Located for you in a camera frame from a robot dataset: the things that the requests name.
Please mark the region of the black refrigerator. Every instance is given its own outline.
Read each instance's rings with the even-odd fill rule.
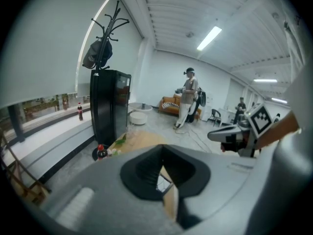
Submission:
[[[91,71],[90,110],[98,144],[110,146],[126,132],[131,75],[116,70]]]

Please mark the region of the white stool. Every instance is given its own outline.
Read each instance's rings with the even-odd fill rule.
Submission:
[[[142,112],[132,112],[130,114],[130,121],[133,124],[145,124],[148,116]]]

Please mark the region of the red bottle cap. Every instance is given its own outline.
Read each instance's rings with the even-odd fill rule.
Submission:
[[[98,151],[103,151],[103,150],[104,150],[103,145],[102,145],[102,144],[99,144],[99,145],[98,145]]]

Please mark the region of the orange sofa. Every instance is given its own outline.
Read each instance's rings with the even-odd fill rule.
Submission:
[[[167,113],[171,113],[171,114],[175,114],[175,115],[178,115],[179,114],[179,108],[177,107],[174,107],[174,106],[169,106],[165,109],[162,108],[162,104],[163,103],[166,103],[166,102],[169,102],[169,103],[174,103],[174,104],[177,104],[177,105],[180,105],[180,96],[178,95],[174,95],[173,97],[167,97],[167,96],[164,96],[161,101],[160,101],[160,105],[158,107],[158,112],[167,112]],[[200,118],[200,114],[201,114],[201,109],[197,109],[197,112],[195,114],[195,119],[198,120]]]

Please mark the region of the fluorescent light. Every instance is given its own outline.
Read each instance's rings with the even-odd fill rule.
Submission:
[[[217,35],[222,31],[221,28],[218,28],[217,26],[214,26],[214,28],[207,34],[205,39],[199,44],[197,50],[203,50],[210,42],[213,41],[214,38],[217,37]]]
[[[105,0],[103,5],[100,7],[100,9],[98,10],[97,14],[93,17],[94,20],[97,20],[97,18],[99,17],[101,11],[103,10],[104,6],[106,6],[106,4],[108,3],[109,0]],[[75,77],[75,92],[77,93],[77,89],[78,89],[78,72],[79,72],[79,68],[80,68],[80,62],[82,60],[82,56],[83,56],[83,52],[84,52],[84,48],[87,42],[87,38],[91,32],[91,29],[94,25],[94,21],[91,21],[91,24],[86,32],[85,38],[83,40],[83,44],[82,47],[80,48],[80,52],[79,52],[79,56],[78,56],[78,63],[77,63],[77,67],[76,67],[76,77]]]
[[[278,98],[272,97],[272,100],[273,100],[273,101],[276,101],[276,102],[279,102],[279,103],[287,104],[287,101],[282,100],[282,99],[278,99]]]
[[[254,82],[277,83],[276,79],[254,79]]]

